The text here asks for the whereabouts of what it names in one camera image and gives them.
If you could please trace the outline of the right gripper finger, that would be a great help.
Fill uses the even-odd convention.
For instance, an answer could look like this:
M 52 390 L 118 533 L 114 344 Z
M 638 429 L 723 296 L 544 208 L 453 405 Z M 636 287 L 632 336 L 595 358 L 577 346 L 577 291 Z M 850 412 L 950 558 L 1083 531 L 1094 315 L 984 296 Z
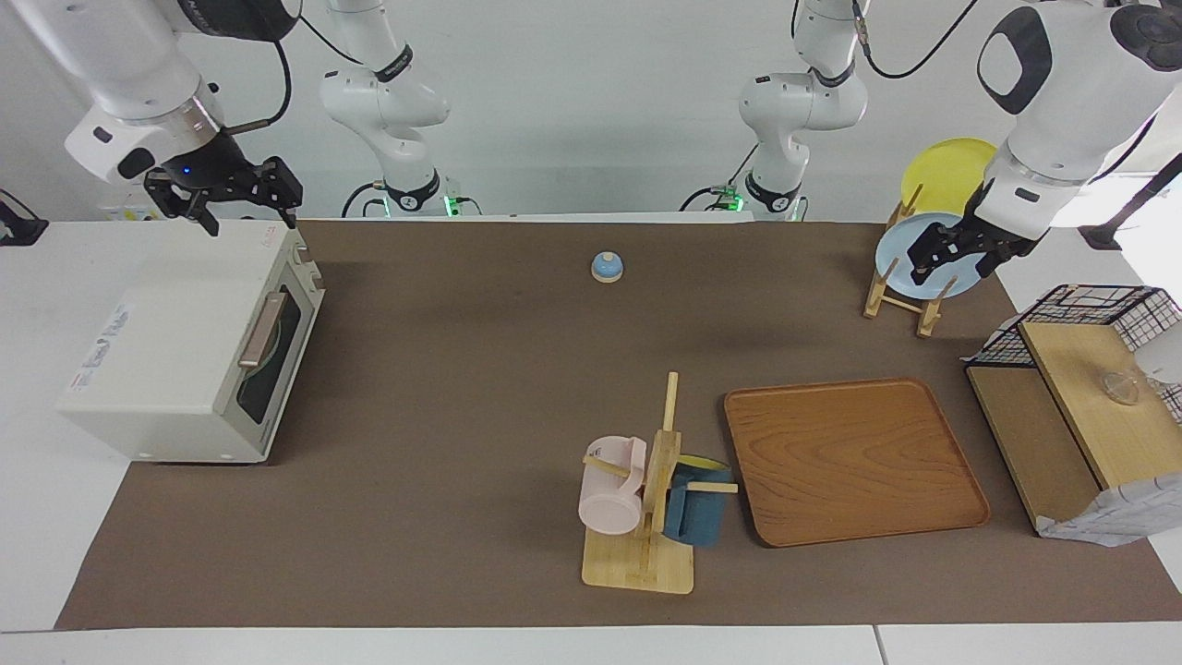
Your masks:
M 296 230 L 304 187 L 296 172 L 282 162 L 282 157 L 272 156 L 261 164 L 249 164 L 236 170 L 233 175 L 233 189 L 236 190 L 238 200 L 271 208 L 280 214 L 290 230 Z
M 145 174 L 144 189 L 165 219 L 187 219 L 208 236 L 220 234 L 220 223 L 208 211 L 210 190 L 177 184 L 169 174 Z

